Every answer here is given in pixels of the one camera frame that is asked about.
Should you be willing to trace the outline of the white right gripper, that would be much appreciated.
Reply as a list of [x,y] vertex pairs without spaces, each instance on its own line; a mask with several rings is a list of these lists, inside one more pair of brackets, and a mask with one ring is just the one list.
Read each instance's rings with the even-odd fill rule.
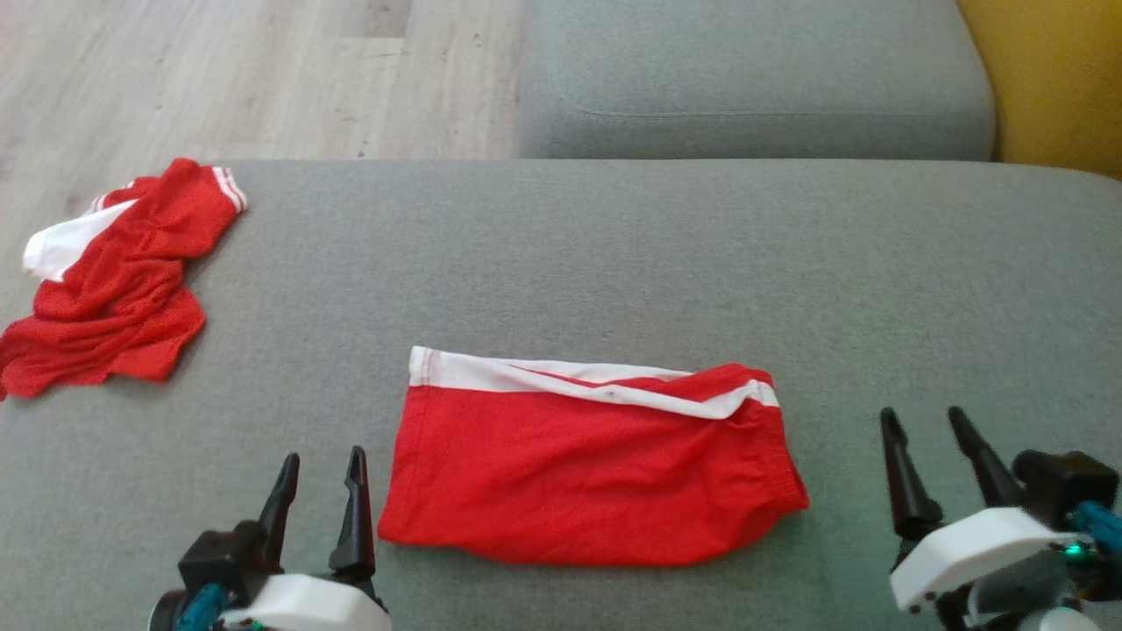
[[934,614],[946,630],[1100,630],[1083,606],[1119,602],[1118,513],[1076,507],[1059,528],[1038,523],[962,406],[950,406],[948,420],[987,507],[940,528],[941,504],[916,470],[896,412],[880,412],[895,534],[926,537],[891,571],[898,610]]

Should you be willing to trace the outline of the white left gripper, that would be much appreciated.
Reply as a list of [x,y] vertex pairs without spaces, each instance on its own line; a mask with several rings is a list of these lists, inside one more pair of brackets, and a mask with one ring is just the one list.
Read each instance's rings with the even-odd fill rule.
[[[270,571],[283,571],[280,555],[289,507],[298,487],[298,454],[285,456],[258,523],[265,532],[263,558]],[[353,446],[344,475],[348,491],[344,520],[330,555],[330,571],[337,582],[305,574],[273,575],[249,606],[229,609],[219,619],[224,630],[392,630],[386,610],[364,585],[376,571],[373,504],[367,455]]]

